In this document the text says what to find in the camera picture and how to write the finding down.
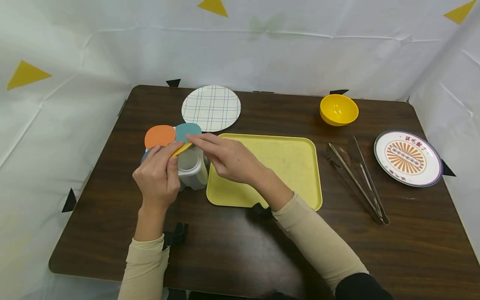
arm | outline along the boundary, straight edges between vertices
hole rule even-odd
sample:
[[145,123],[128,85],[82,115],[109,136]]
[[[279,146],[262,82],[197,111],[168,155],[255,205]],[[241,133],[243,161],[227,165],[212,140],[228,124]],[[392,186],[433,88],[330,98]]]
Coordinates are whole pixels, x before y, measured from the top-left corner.
[[127,267],[119,300],[162,299],[163,276],[170,249],[163,249],[163,224],[168,206],[177,198],[180,181],[177,158],[171,155],[183,143],[152,149],[133,173],[143,195],[135,235],[127,255]]
[[257,173],[252,186],[273,216],[333,292],[344,278],[368,271],[343,239],[270,169]]
[[206,153],[221,177],[257,190],[338,299],[391,299],[345,241],[244,145],[212,134],[187,138]]

person's left hand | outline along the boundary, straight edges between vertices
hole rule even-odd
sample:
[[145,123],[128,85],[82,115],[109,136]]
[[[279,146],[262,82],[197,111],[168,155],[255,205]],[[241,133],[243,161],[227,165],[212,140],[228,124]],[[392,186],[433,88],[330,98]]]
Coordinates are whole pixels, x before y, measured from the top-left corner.
[[183,142],[173,142],[160,150],[154,147],[144,162],[133,172],[133,179],[143,195],[145,209],[166,210],[177,198],[180,189],[178,157],[171,157]]

white container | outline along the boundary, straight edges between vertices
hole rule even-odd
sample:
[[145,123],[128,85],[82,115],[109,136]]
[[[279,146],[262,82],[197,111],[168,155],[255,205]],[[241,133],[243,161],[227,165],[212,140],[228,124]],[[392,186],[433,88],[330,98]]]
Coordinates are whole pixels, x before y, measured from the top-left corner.
[[180,153],[178,168],[182,183],[181,190],[185,186],[194,191],[207,187],[208,173],[204,162],[204,152],[200,148],[194,147]]

black triangle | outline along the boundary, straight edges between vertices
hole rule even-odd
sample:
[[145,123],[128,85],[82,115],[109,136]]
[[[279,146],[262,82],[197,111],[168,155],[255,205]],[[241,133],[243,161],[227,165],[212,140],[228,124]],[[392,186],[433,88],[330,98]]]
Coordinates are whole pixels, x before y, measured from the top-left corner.
[[343,95],[344,93],[348,92],[349,90],[335,90],[335,91],[330,91],[330,94],[338,94],[338,95]]
[[167,80],[167,84],[170,87],[179,87],[181,79]]
[[73,190],[70,189],[70,192],[68,193],[67,201],[65,201],[65,205],[63,206],[63,209],[61,210],[61,212],[63,213],[71,212],[75,208],[76,204],[77,204],[77,198],[75,197],[75,193],[73,192]]
[[456,177],[455,173],[449,168],[449,166],[447,166],[443,159],[442,165],[444,166],[444,175]]

orange paper circle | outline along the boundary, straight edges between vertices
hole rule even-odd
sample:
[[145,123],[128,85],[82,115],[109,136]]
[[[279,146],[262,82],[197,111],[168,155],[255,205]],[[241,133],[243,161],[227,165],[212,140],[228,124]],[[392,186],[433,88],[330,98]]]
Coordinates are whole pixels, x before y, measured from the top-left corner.
[[155,146],[166,147],[175,140],[175,128],[168,125],[157,125],[150,128],[145,134],[145,148]]

